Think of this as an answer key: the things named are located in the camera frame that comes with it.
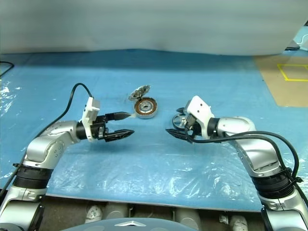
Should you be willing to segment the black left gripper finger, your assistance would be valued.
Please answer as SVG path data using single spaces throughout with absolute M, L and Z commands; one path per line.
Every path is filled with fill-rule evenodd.
M 111 133 L 105 133 L 104 134 L 104 140 L 106 142 L 116 141 L 116 140 L 127 138 L 130 135 L 132 135 L 133 133 L 134 133 L 134 130 L 130 130 L 130 129 L 116 130 L 116 131 L 111 132 Z
M 123 120 L 131 116 L 131 113 L 127 112 L 115 112 L 115 113 L 108 113 L 105 114 L 106 120 L 112 121 L 112 120 Z

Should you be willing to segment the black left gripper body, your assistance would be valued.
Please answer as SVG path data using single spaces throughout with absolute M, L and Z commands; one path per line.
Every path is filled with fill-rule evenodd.
M 97 140 L 108 140 L 108 128 L 106 123 L 108 118 L 105 115 L 98 116 L 95 121 L 92 123 L 92 136 Z

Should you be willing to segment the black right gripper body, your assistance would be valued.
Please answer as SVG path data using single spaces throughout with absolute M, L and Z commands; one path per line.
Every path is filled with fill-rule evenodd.
M 191 114 L 186 118 L 184 133 L 188 142 L 193 142 L 196 136 L 201 136 L 201 126 L 197 122 L 197 119 Z

